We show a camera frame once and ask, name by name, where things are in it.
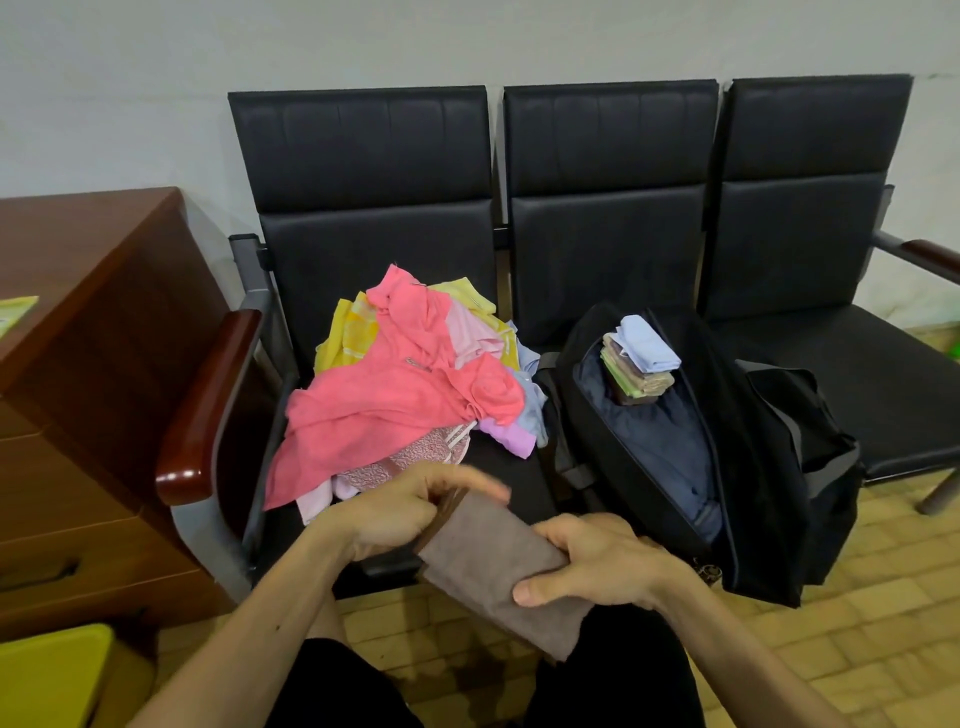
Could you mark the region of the coral pink cloth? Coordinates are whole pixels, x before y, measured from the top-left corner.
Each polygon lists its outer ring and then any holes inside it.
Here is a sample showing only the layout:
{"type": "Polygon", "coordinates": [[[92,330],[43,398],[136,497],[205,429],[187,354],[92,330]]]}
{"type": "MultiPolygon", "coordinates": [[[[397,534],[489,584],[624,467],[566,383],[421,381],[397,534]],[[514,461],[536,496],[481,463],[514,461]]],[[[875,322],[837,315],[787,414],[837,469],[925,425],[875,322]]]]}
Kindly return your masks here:
{"type": "Polygon", "coordinates": [[[522,385],[492,353],[457,363],[452,298],[395,264],[366,291],[378,331],[364,357],[316,373],[286,405],[284,440],[267,476],[265,510],[374,464],[438,429],[522,414],[522,385]]]}

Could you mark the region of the light blue folded cloth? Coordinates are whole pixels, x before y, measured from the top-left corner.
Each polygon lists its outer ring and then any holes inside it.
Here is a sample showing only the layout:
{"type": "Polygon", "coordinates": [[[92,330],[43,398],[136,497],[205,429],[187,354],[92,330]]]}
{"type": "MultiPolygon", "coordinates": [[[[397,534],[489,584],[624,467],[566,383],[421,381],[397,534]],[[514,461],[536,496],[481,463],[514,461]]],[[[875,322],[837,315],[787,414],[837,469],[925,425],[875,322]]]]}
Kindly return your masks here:
{"type": "Polygon", "coordinates": [[[613,340],[643,374],[672,373],[682,366],[681,358],[639,314],[623,317],[613,340]]]}

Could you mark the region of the pale blue cloth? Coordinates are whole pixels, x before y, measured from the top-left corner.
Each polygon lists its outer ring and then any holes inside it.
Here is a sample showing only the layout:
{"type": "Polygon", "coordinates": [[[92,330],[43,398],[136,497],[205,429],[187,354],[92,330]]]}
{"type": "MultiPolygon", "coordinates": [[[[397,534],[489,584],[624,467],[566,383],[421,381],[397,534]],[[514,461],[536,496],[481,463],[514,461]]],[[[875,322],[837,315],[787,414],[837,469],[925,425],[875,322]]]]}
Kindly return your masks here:
{"type": "Polygon", "coordinates": [[[523,410],[514,423],[522,431],[534,437],[535,446],[542,449],[549,442],[544,418],[544,407],[548,401],[548,396],[540,385],[534,382],[534,375],[540,368],[542,356],[534,349],[522,344],[518,328],[512,321],[508,321],[508,327],[515,335],[515,349],[519,365],[519,369],[514,375],[524,395],[523,410]]]}

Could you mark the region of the white cloth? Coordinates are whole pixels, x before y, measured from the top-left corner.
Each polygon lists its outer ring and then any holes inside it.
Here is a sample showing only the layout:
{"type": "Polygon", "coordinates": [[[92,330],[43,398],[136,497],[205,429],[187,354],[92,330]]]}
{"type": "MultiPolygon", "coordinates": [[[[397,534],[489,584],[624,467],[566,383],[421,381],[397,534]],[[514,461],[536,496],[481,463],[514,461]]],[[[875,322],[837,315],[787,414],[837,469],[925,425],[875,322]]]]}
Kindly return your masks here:
{"type": "Polygon", "coordinates": [[[295,504],[303,525],[307,527],[331,504],[348,501],[359,493],[359,489],[350,485],[341,476],[333,476],[298,497],[295,504]]]}

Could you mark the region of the person's left hand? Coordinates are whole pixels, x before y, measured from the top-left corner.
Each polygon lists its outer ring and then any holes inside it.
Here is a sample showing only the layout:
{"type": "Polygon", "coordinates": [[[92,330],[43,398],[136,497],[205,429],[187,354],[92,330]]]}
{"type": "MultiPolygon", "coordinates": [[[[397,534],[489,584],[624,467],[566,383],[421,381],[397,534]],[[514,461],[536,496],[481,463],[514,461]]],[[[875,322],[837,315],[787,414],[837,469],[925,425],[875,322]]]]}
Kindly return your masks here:
{"type": "Polygon", "coordinates": [[[421,499],[420,462],[386,483],[329,508],[325,520],[345,544],[347,559],[364,560],[418,538],[437,516],[438,503],[421,499]]]}

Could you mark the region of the person's right hand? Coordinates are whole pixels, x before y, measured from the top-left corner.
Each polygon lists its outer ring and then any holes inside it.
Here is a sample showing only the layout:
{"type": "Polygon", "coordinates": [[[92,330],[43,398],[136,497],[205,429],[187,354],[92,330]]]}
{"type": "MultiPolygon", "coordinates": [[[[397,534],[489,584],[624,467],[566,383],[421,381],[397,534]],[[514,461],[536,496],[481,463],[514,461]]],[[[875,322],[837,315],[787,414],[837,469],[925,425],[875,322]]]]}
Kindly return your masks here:
{"type": "Polygon", "coordinates": [[[678,588],[702,585],[688,564],[638,537],[624,518],[614,514],[562,514],[533,529],[568,558],[568,564],[554,572],[578,571],[582,596],[577,599],[592,604],[634,604],[653,610],[678,588]]]}

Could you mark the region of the yellow cloth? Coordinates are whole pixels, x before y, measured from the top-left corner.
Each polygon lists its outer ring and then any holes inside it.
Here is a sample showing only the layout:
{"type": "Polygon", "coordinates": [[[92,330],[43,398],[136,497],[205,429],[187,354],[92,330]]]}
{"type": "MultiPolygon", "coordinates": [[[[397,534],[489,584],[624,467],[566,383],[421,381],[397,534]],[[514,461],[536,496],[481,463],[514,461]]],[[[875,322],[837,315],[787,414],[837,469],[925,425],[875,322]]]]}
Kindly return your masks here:
{"type": "MultiPolygon", "coordinates": [[[[446,294],[465,305],[481,321],[494,329],[504,342],[500,362],[518,371],[517,338],[506,321],[497,317],[497,306],[483,297],[469,281],[462,277],[430,286],[431,290],[446,294]]],[[[316,374],[362,360],[378,335],[377,312],[369,304],[364,292],[354,301],[340,299],[334,311],[327,339],[317,346],[314,372],[316,374]]]]}

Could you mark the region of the person's right forearm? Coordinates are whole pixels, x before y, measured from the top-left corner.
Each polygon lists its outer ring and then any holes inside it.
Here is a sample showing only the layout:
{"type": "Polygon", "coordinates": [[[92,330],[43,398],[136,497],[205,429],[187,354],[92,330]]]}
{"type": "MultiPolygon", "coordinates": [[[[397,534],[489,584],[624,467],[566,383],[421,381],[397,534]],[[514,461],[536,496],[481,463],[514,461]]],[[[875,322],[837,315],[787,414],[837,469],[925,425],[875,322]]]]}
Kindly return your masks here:
{"type": "Polygon", "coordinates": [[[736,728],[856,728],[696,575],[669,576],[656,607],[736,728]]]}

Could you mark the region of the pink floral patterned cloth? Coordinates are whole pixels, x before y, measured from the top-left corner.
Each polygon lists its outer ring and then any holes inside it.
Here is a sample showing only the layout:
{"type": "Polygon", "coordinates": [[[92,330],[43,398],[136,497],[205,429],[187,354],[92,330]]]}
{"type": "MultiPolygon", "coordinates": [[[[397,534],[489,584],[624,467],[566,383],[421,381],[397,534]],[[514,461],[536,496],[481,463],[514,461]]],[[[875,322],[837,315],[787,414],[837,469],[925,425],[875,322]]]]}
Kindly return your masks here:
{"type": "Polygon", "coordinates": [[[334,492],[350,498],[353,493],[371,491],[421,462],[460,464],[470,448],[475,426],[476,421],[472,421],[432,430],[392,455],[335,475],[331,480],[334,492]]]}

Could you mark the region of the person's black trousers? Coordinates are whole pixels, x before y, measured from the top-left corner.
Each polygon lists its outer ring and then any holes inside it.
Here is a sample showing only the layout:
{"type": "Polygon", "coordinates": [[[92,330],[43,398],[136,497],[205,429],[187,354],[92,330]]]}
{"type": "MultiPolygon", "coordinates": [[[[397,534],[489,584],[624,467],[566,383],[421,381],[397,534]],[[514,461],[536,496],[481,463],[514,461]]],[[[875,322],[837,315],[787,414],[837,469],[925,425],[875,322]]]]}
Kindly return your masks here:
{"type": "MultiPolygon", "coordinates": [[[[595,606],[566,661],[541,661],[523,728],[706,728],[689,657],[658,613],[595,606]]],[[[426,728],[350,647],[307,638],[265,728],[426,728]]]]}

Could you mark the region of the yellow plastic bin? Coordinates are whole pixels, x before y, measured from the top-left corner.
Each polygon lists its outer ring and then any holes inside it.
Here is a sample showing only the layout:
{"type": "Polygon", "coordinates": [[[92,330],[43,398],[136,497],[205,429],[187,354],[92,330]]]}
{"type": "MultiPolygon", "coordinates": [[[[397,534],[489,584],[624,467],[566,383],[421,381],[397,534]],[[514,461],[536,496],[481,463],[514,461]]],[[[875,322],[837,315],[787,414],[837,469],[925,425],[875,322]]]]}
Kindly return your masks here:
{"type": "Polygon", "coordinates": [[[0,643],[0,728],[88,728],[114,642],[91,624],[0,643]]]}

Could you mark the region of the green paper sheet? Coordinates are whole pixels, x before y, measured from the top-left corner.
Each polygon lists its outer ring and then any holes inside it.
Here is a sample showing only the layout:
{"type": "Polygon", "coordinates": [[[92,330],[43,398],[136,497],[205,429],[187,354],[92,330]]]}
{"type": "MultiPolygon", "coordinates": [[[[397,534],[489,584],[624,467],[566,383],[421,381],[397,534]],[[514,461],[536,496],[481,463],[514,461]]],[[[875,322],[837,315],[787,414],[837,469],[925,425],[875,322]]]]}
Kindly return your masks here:
{"type": "Polygon", "coordinates": [[[39,296],[0,299],[0,339],[37,304],[39,296]]]}

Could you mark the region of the mauve folded cloth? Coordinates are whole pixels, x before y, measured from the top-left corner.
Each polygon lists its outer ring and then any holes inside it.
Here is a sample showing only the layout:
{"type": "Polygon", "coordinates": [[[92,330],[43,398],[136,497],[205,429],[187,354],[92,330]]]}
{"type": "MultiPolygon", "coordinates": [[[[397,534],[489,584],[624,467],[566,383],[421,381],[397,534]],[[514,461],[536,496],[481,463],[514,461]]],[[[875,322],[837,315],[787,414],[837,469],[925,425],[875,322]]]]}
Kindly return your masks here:
{"type": "Polygon", "coordinates": [[[625,376],[636,379],[647,379],[651,376],[649,372],[643,371],[636,365],[624,348],[615,340],[614,334],[605,333],[603,342],[604,352],[607,353],[607,358],[609,358],[625,376]]]}

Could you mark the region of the brown wooden desk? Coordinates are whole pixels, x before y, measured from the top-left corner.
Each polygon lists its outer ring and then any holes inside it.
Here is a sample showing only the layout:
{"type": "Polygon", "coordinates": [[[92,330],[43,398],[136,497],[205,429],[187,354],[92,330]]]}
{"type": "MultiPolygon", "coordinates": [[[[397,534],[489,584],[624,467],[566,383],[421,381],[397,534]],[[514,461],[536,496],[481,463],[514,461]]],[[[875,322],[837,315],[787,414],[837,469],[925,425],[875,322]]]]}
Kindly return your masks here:
{"type": "Polygon", "coordinates": [[[0,642],[232,611],[155,473],[230,307],[176,187],[0,199],[0,642]]]}

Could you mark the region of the green folded cloth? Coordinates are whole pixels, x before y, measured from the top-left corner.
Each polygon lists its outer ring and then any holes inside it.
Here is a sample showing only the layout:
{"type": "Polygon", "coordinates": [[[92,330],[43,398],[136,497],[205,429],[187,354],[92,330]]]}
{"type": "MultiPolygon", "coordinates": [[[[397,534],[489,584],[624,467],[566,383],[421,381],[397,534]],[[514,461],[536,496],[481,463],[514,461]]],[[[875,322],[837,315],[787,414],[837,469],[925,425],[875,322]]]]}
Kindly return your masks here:
{"type": "Polygon", "coordinates": [[[625,375],[624,372],[619,370],[615,363],[608,358],[608,354],[604,351],[604,346],[601,347],[601,361],[606,367],[606,372],[611,376],[611,379],[628,395],[633,397],[653,395],[666,390],[669,386],[674,386],[676,383],[674,375],[669,371],[650,373],[650,376],[647,378],[635,378],[625,375]]]}

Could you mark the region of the light pink cloth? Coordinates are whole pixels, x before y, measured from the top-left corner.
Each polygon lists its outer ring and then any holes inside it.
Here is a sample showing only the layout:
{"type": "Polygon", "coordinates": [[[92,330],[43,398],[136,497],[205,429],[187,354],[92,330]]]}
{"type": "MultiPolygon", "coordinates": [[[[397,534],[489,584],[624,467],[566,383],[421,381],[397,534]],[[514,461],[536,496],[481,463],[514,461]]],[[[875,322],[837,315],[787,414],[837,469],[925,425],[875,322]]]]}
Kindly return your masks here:
{"type": "Polygon", "coordinates": [[[500,360],[505,347],[501,336],[453,297],[450,298],[446,326],[456,370],[463,369],[483,355],[500,360]]]}

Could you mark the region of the black duffel bag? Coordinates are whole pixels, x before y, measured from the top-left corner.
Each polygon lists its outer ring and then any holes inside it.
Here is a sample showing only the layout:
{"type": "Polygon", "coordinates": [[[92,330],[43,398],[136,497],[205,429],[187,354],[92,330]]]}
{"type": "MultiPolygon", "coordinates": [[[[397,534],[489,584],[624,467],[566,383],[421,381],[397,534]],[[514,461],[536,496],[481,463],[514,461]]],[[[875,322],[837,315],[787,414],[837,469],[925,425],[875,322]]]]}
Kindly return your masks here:
{"type": "Polygon", "coordinates": [[[542,349],[537,377],[554,407],[553,468],[586,491],[591,511],[611,511],[727,592],[798,608],[808,586],[824,584],[858,516],[864,480],[860,446],[836,422],[816,377],[784,368],[755,347],[723,343],[689,310],[644,310],[641,316],[678,354],[680,368],[714,447],[725,517],[709,550],[663,545],[632,516],[581,438],[585,400],[572,369],[594,343],[604,345],[622,318],[609,302],[588,310],[561,345],[542,349]]]}

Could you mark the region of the person's left forearm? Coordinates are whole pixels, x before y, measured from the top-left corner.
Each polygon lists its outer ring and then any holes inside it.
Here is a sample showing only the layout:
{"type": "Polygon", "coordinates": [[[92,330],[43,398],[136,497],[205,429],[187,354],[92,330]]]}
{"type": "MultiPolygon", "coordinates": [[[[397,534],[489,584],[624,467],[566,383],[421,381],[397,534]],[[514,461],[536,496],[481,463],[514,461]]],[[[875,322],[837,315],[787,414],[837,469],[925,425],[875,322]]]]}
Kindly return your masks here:
{"type": "Polygon", "coordinates": [[[332,586],[356,536],[322,513],[127,728],[263,728],[306,640],[349,645],[332,586]]]}

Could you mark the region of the black leather bench seat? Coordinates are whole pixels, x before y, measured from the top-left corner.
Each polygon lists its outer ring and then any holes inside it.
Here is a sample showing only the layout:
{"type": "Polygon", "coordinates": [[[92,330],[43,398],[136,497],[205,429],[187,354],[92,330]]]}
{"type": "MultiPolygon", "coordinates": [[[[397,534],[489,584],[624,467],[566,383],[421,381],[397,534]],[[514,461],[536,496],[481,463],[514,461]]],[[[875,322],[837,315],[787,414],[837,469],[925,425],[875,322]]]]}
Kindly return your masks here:
{"type": "Polygon", "coordinates": [[[693,308],[719,95],[716,79],[504,88],[522,343],[562,345],[604,301],[693,308]]]}
{"type": "Polygon", "coordinates": [[[913,83],[735,79],[711,170],[703,318],[810,371],[870,481],[960,469],[960,364],[854,303],[913,83]]]}
{"type": "MultiPolygon", "coordinates": [[[[282,370],[278,423],[247,522],[253,584],[305,526],[296,501],[265,510],[290,395],[316,372],[340,300],[377,286],[392,264],[430,287],[467,278],[496,305],[488,95],[483,86],[235,91],[227,95],[262,236],[231,238],[246,282],[270,295],[282,370]]],[[[476,425],[460,464],[510,487],[525,523],[556,515],[538,456],[522,459],[476,425]]]]}

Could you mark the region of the lilac cloth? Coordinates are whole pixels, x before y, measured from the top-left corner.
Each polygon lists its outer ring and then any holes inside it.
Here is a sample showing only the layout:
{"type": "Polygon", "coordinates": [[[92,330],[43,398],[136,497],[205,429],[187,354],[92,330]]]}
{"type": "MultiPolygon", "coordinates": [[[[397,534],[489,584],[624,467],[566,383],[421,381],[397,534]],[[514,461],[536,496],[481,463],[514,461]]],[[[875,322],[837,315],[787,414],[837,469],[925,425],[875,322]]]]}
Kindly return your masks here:
{"type": "Polygon", "coordinates": [[[493,418],[484,418],[478,421],[476,429],[492,438],[511,455],[521,459],[529,458],[537,447],[536,435],[525,430],[516,421],[501,425],[493,418]]]}

